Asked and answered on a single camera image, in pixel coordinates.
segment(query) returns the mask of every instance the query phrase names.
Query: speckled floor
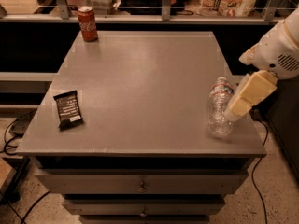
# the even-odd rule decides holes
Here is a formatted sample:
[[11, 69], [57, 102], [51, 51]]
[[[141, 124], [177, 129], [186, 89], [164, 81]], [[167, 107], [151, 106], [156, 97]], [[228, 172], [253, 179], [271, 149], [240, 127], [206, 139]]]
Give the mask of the speckled floor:
[[[9, 120], [0, 119], [0, 136]], [[255, 122], [256, 129], [265, 138], [265, 128]], [[263, 195], [269, 224], [299, 223], [299, 182], [295, 179], [286, 162], [275, 136], [270, 132], [265, 143], [267, 156], [256, 168], [256, 184]], [[263, 224], [263, 204], [251, 180], [251, 172], [256, 161], [249, 168], [249, 178], [234, 195], [225, 198], [226, 205], [217, 215], [210, 217], [211, 224]], [[30, 165], [27, 176], [19, 186], [21, 198], [11, 205], [23, 217], [29, 207], [47, 190], [34, 177], [35, 167]], [[62, 206], [63, 198], [49, 194], [32, 210], [26, 224], [78, 224], [78, 216], [70, 215]], [[20, 224], [20, 219], [8, 205], [0, 206], [1, 224]]]

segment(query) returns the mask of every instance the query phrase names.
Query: can lid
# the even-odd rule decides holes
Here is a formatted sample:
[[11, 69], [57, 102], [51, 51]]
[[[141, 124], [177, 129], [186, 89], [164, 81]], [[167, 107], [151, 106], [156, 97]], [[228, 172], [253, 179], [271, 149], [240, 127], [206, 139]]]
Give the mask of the can lid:
[[78, 9], [79, 12], [89, 12], [91, 10], [93, 10], [93, 8], [89, 7], [89, 6], [83, 6], [83, 7]]

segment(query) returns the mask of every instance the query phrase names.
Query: snack bag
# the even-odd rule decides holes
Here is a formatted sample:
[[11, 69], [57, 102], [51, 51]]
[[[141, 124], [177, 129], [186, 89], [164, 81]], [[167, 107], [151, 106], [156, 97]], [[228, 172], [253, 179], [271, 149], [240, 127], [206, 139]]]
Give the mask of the snack bag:
[[205, 16], [245, 17], [256, 0], [201, 0], [198, 14]]

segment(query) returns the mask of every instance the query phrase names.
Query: black packet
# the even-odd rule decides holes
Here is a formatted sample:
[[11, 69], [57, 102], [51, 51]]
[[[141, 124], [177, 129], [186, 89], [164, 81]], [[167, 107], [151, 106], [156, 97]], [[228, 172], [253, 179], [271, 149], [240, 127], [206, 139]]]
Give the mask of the black packet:
[[56, 101], [60, 129], [75, 126], [83, 121], [78, 106], [77, 91], [70, 91], [53, 96]]

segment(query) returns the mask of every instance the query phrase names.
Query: red can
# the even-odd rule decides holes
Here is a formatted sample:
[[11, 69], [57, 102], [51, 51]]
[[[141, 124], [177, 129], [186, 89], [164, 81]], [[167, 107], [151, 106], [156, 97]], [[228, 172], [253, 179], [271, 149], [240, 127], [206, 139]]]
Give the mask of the red can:
[[94, 41], [97, 39], [94, 11], [92, 7], [81, 7], [78, 9], [78, 22], [84, 41]]

